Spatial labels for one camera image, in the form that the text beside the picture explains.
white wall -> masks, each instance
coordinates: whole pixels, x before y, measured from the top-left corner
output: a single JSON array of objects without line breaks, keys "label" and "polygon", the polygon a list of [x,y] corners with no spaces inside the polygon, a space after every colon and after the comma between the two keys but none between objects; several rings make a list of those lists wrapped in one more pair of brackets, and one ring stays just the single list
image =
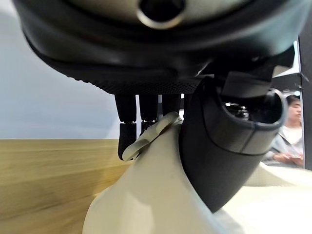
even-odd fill
[{"label": "white wall", "polygon": [[113,95],[56,72],[28,47],[0,0],[0,138],[118,138]]}]

white shirt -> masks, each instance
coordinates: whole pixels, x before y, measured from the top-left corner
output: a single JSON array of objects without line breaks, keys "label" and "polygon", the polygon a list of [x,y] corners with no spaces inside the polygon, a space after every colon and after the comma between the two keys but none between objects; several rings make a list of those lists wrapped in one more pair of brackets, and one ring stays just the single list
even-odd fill
[{"label": "white shirt", "polygon": [[283,126],[283,134],[286,140],[291,144],[296,144],[302,138],[302,128],[289,128]]}]

hair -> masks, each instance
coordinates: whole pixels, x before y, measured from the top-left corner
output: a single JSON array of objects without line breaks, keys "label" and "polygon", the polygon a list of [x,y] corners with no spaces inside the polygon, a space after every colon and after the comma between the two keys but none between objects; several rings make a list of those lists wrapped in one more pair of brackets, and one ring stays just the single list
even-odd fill
[{"label": "hair", "polygon": [[300,101],[300,96],[297,96],[297,95],[289,95],[287,98],[286,98],[286,101],[288,103],[288,106],[290,106],[293,102],[295,101]]}]

black plastic housing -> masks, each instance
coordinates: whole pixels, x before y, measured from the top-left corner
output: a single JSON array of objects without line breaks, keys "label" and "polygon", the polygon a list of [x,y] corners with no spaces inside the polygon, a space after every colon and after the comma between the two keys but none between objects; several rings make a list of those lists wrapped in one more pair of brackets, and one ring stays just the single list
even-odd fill
[{"label": "black plastic housing", "polygon": [[286,107],[282,94],[272,90],[253,120],[242,120],[227,111],[212,78],[193,94],[179,135],[180,155],[188,179],[212,212],[231,199],[270,149]]},{"label": "black plastic housing", "polygon": [[92,15],[64,0],[13,0],[48,65],[111,94],[192,93],[211,60],[270,57],[304,26],[310,0],[254,0],[212,21],[158,31]]}]

white ring piece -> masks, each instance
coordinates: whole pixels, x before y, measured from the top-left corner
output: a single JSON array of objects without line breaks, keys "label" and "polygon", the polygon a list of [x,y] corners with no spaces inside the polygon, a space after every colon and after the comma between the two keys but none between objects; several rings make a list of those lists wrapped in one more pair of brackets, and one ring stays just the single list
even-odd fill
[{"label": "white ring piece", "polygon": [[166,114],[159,122],[145,130],[145,132],[132,145],[125,149],[122,154],[122,159],[124,161],[136,159],[144,151],[145,147],[161,135],[164,130],[181,121],[182,119],[177,112]]},{"label": "white ring piece", "polygon": [[145,26],[153,28],[153,29],[158,29],[158,30],[166,30],[169,28],[173,28],[180,24],[183,19],[184,19],[184,11],[179,13],[176,17],[174,17],[171,20],[165,21],[165,22],[158,22],[155,20],[150,19],[147,17],[139,8],[136,12],[137,18],[143,23]]}]

